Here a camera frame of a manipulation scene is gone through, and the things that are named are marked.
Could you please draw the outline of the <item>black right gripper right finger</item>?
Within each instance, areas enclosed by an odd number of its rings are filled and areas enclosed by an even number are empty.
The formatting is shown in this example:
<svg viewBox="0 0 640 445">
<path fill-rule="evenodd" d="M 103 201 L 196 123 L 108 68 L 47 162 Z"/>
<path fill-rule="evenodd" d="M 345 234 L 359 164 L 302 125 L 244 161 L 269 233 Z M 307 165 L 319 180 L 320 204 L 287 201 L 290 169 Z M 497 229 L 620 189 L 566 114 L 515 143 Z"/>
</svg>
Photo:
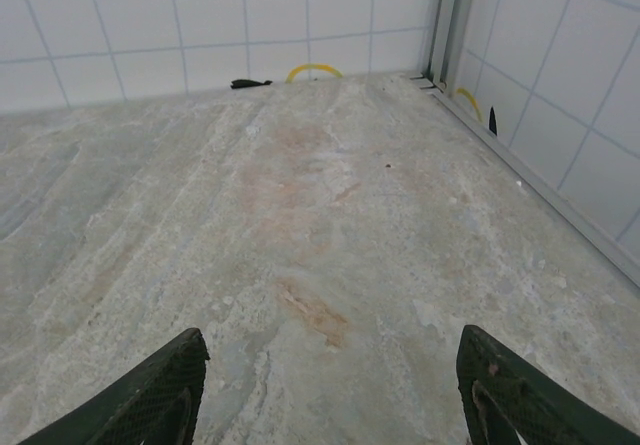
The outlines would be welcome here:
<svg viewBox="0 0 640 445">
<path fill-rule="evenodd" d="M 461 333 L 456 375 L 472 444 L 637 444 L 482 328 Z"/>
</svg>

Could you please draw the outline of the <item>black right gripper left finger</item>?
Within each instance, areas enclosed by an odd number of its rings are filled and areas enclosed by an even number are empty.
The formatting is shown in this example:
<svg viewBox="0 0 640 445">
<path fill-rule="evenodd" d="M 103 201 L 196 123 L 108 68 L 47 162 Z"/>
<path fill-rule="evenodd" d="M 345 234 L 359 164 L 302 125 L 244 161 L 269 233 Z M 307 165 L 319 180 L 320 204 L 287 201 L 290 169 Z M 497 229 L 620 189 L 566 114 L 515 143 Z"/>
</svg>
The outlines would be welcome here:
<svg viewBox="0 0 640 445">
<path fill-rule="evenodd" d="M 209 359 L 188 328 L 25 444 L 191 444 Z"/>
</svg>

